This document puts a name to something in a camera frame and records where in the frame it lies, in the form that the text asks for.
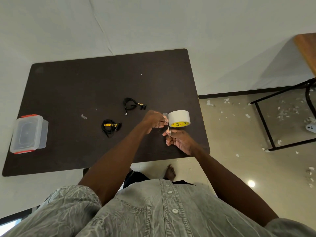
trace dark brown table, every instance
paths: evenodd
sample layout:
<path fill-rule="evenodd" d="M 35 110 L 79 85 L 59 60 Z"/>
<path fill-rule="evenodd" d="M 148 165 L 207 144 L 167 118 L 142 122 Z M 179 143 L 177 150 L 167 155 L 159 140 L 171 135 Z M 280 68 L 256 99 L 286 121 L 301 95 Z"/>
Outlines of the dark brown table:
<path fill-rule="evenodd" d="M 125 97 L 147 104 L 147 109 L 137 107 L 126 116 Z M 2 175 L 91 167 L 147 110 L 189 111 L 191 124 L 183 129 L 210 152 L 186 49 L 33 64 L 18 117 L 38 114 L 49 122 L 46 148 L 8 152 Z M 122 122 L 110 139 L 101 131 L 105 119 Z M 145 136 L 134 162 L 187 157 L 166 145 L 165 129 L 154 128 Z"/>

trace forearm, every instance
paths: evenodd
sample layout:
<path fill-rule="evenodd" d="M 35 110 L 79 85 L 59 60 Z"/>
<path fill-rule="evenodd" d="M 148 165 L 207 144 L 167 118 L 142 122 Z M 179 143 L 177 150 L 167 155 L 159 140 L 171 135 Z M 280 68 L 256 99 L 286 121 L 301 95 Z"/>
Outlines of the forearm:
<path fill-rule="evenodd" d="M 104 154 L 79 182 L 80 185 L 90 187 L 102 205 L 119 190 L 147 130 L 145 123 L 138 124 L 120 143 Z"/>
<path fill-rule="evenodd" d="M 208 155 L 201 147 L 192 150 L 192 155 L 209 179 L 217 196 L 248 216 L 261 226 L 278 218 L 276 213 L 241 179 Z"/>

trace bare foot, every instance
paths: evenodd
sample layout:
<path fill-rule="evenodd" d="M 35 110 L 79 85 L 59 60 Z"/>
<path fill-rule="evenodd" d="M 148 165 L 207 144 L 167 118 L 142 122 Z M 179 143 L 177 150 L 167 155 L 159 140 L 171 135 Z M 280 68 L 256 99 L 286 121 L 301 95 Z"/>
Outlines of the bare foot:
<path fill-rule="evenodd" d="M 163 178 L 174 181 L 175 177 L 176 177 L 176 173 L 174 171 L 174 168 L 172 167 L 172 165 L 168 165 L 165 176 Z"/>

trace shirt pocket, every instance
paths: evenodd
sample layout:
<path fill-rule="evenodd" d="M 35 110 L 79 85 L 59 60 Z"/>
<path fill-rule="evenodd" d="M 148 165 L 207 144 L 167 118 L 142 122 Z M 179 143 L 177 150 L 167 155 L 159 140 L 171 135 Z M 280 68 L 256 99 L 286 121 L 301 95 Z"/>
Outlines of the shirt pocket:
<path fill-rule="evenodd" d="M 101 208 L 88 225 L 93 228 L 93 232 L 104 236 L 149 237 L 151 215 L 152 206 L 135 207 L 114 198 Z"/>

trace container lid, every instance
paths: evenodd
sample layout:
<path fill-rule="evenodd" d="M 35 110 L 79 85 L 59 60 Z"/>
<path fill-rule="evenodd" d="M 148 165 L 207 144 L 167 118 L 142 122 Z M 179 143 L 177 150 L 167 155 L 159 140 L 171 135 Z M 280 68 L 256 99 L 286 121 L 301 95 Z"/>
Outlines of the container lid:
<path fill-rule="evenodd" d="M 15 121 L 10 152 L 20 153 L 36 150 L 40 145 L 43 117 L 31 115 Z"/>

